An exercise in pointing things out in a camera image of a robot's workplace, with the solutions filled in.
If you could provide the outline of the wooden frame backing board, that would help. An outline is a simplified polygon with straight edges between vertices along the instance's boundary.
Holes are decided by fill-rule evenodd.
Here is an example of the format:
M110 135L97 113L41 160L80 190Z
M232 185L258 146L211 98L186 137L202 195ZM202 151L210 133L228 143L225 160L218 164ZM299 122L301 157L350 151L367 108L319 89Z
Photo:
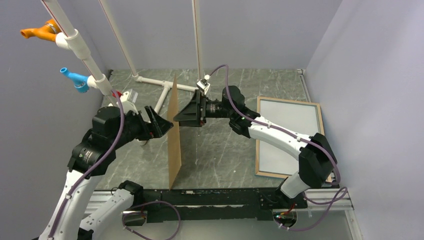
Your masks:
M178 173L182 166L181 157L181 138L179 123L174 121L174 117L179 112L177 76L173 78L171 95L167 109L167 120L173 123L173 127L167 133L167 151L168 151L168 188L171 190L174 186Z

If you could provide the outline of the wooden picture frame with glass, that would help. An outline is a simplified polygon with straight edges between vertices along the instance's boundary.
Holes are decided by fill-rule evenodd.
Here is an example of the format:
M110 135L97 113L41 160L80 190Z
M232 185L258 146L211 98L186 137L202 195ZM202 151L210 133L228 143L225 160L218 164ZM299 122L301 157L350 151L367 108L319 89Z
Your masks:
M324 134L318 103L259 96L255 174L285 179L299 169L299 149L316 133Z

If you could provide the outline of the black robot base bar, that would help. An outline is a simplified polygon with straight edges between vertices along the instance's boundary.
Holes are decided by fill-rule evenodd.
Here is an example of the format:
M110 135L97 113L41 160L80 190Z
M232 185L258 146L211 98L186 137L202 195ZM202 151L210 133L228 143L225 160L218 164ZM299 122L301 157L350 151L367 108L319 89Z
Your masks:
M272 213L306 209L301 195L284 199L274 187L210 189L144 189L132 210L145 211L148 223L164 221L256 219L271 221Z

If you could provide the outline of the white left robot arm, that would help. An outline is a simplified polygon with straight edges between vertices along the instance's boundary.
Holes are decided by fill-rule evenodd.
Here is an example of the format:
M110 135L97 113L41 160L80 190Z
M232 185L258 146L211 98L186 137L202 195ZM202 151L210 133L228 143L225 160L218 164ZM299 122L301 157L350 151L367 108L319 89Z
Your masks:
M121 212L137 210L144 203L144 188L132 181L122 182L112 196L85 217L98 183L116 159L117 149L133 140L163 137L174 125L146 106L149 121L137 111L123 113L116 106L100 108L92 127L72 150L66 181L59 202L40 240L95 240Z

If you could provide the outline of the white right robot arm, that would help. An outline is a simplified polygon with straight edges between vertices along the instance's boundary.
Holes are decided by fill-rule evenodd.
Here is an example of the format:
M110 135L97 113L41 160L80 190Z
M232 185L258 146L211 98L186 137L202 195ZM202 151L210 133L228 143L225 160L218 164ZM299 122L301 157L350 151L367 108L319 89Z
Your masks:
M237 86L225 87L221 100L211 100L196 90L173 120L181 127L202 127L209 118L228 119L238 135L266 142L298 162L297 171L279 185L275 194L276 203L282 208L289 207L306 190L320 189L331 173L335 176L333 185L341 180L337 159L323 134L301 134L267 120L245 105L245 96Z

